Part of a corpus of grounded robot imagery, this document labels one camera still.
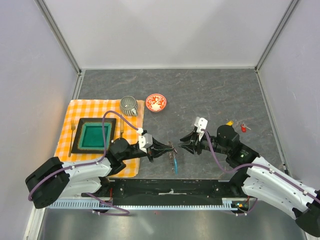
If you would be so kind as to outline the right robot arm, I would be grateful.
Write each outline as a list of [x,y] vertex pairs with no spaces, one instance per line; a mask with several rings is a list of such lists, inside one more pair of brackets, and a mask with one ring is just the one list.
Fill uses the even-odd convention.
[[243,194],[261,200],[295,220],[306,233],[320,236],[320,192],[309,187],[269,163],[258,152],[240,141],[231,125],[221,125],[210,135],[201,125],[180,139],[179,147],[191,154],[202,151],[226,155],[232,168],[229,191],[235,197]]

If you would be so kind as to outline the blue tag keyring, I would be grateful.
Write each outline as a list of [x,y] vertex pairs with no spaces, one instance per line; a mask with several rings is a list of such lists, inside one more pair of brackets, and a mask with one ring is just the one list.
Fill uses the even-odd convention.
[[171,170],[173,173],[177,174],[178,173],[178,161],[176,158],[176,154],[178,153],[177,150],[175,149],[173,143],[171,141],[169,141],[167,143],[168,146],[170,146],[172,148],[172,151],[168,152],[168,157],[169,157],[169,162],[171,165]]

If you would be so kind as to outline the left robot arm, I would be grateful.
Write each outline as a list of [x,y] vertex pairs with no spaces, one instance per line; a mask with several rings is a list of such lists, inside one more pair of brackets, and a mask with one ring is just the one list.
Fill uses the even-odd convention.
[[123,137],[117,138],[104,156],[92,160],[62,162],[57,156],[51,157],[25,179],[28,200],[36,209],[42,209],[60,198],[93,193],[104,197],[109,193],[110,185],[102,178],[122,171],[126,160],[147,157],[152,162],[163,154],[175,151],[173,146],[147,134],[139,136],[135,144],[129,144]]

